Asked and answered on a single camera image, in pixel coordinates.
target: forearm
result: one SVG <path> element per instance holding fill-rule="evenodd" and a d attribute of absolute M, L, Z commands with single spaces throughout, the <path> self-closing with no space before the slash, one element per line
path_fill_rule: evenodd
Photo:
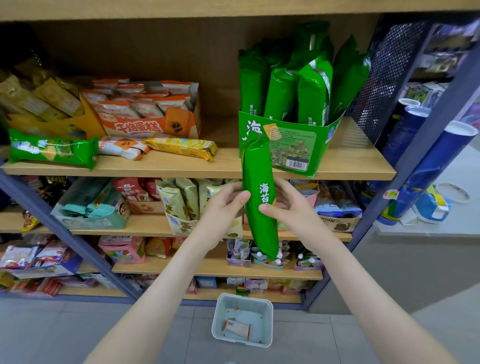
<path fill-rule="evenodd" d="M 367 273 L 330 231 L 319 231 L 315 253 L 382 363 L 457 363 Z"/>
<path fill-rule="evenodd" d="M 102 339 L 85 363 L 155 363 L 175 312 L 207 252 L 191 235 L 152 286 Z M 131 350 L 114 350 L 126 348 Z"/>

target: white plastic basket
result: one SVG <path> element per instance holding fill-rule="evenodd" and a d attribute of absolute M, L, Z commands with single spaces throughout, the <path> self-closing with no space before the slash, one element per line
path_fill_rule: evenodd
<path fill-rule="evenodd" d="M 251 325 L 248 340 L 222 331 L 225 320 L 232 317 L 239 322 Z M 272 345 L 273 335 L 272 303 L 269 300 L 222 293 L 216 302 L 212 335 L 219 340 L 242 342 L 246 345 L 268 348 Z"/>

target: barcode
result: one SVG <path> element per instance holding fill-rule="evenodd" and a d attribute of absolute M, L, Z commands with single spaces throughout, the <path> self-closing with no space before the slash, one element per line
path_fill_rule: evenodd
<path fill-rule="evenodd" d="M 287 157 L 287 167 L 296 170 L 307 170 L 308 159 Z"/>

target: hand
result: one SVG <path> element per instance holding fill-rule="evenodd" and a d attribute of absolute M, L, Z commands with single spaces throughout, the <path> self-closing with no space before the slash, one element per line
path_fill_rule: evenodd
<path fill-rule="evenodd" d="M 312 251 L 314 242 L 324 234 L 331 234 L 331 231 L 295 187 L 281 178 L 274 179 L 276 200 L 286 205 L 288 210 L 262 204 L 258 206 L 259 211 L 286 224 L 290 231 L 300 238 L 303 245 Z"/>
<path fill-rule="evenodd" d="M 205 243 L 208 250 L 217 246 L 240 209 L 250 199 L 250 192 L 241 189 L 241 182 L 229 183 L 208 200 L 200 221 L 191 233 Z"/>

